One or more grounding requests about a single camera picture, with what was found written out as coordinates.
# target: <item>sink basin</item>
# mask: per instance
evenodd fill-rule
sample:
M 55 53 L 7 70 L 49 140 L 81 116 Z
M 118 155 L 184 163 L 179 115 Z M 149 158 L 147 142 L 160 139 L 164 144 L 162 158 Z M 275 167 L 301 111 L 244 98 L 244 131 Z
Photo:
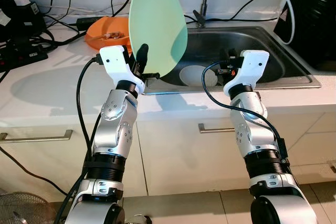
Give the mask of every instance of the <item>sink basin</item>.
M 175 68 L 159 80 L 147 80 L 145 93 L 203 91 L 202 87 L 186 86 L 180 80 L 180 71 L 190 65 L 207 67 L 215 61 L 225 60 L 230 49 L 235 49 L 237 55 L 246 49 L 269 52 L 265 72 L 256 89 L 320 87 L 320 83 L 261 27 L 194 28 L 188 30 L 186 52 Z M 220 66 L 214 66 L 212 70 L 219 68 Z M 226 81 L 218 76 L 217 86 L 209 87 L 209 90 L 223 90 L 225 83 Z

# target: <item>green plate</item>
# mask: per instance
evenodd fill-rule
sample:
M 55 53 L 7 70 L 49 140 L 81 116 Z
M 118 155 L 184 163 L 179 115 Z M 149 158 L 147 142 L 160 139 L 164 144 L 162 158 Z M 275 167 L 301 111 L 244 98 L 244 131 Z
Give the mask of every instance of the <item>green plate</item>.
M 169 73 L 187 46 L 187 27 L 179 0 L 132 0 L 129 33 L 134 55 L 148 44 L 145 73 Z

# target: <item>kitchen counter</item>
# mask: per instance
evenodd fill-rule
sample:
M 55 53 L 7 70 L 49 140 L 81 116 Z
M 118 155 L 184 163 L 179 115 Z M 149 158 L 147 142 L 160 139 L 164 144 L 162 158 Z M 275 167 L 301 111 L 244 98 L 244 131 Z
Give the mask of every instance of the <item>kitchen counter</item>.
M 260 23 L 236 22 L 225 25 L 261 25 L 268 31 L 271 29 Z M 56 40 L 65 40 L 74 35 L 72 31 L 60 26 L 53 27 L 52 32 Z M 81 38 L 49 53 L 47 60 L 11 70 L 0 84 L 0 127 L 78 124 L 77 80 L 85 63 L 96 53 Z M 300 57 L 296 58 L 306 65 Z M 262 101 L 269 113 L 336 111 L 336 76 L 313 72 L 307 68 L 321 82 L 322 87 L 260 90 Z M 81 106 L 85 122 L 93 123 L 96 120 L 102 104 L 113 88 L 113 82 L 104 67 L 92 64 L 82 82 Z M 230 103 L 229 97 L 222 92 L 213 95 L 222 103 Z M 203 92 L 140 95 L 138 102 L 138 121 L 229 116 L 229 110 L 217 106 Z

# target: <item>fan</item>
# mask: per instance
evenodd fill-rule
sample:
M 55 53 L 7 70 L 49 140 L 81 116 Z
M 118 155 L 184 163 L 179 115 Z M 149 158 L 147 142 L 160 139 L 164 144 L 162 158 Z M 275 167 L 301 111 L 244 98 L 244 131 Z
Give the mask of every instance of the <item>fan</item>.
M 49 224 L 55 214 L 47 201 L 34 194 L 0 196 L 0 224 Z

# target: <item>robotic arm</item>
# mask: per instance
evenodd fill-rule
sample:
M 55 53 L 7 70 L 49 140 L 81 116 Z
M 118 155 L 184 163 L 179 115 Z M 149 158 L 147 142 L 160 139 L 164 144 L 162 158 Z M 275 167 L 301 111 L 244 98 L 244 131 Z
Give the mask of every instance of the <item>robotic arm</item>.
M 118 200 L 122 198 L 122 177 L 132 143 L 137 97 L 144 91 L 141 80 L 147 62 L 144 44 L 137 59 L 129 57 L 122 46 L 105 47 L 100 57 L 116 86 L 102 106 L 93 157 L 85 162 L 87 176 L 82 180 L 66 224 L 124 224 L 125 214 Z M 256 82 L 263 75 L 269 54 L 246 50 L 228 62 L 236 69 L 234 79 L 224 86 L 231 106 L 248 109 L 264 118 L 267 110 L 257 92 Z M 232 110 L 236 142 L 250 177 L 254 224 L 316 224 L 316 216 L 289 169 L 283 139 L 275 138 L 265 121 L 247 112 Z
M 231 106 L 267 117 L 266 107 L 253 88 L 264 73 L 268 57 L 265 51 L 246 50 L 239 61 L 228 64 L 238 68 L 234 79 L 224 86 Z M 269 126 L 250 113 L 231 110 L 230 117 L 255 198 L 251 205 L 253 224 L 316 224 L 316 215 L 289 169 L 284 140 L 276 139 Z

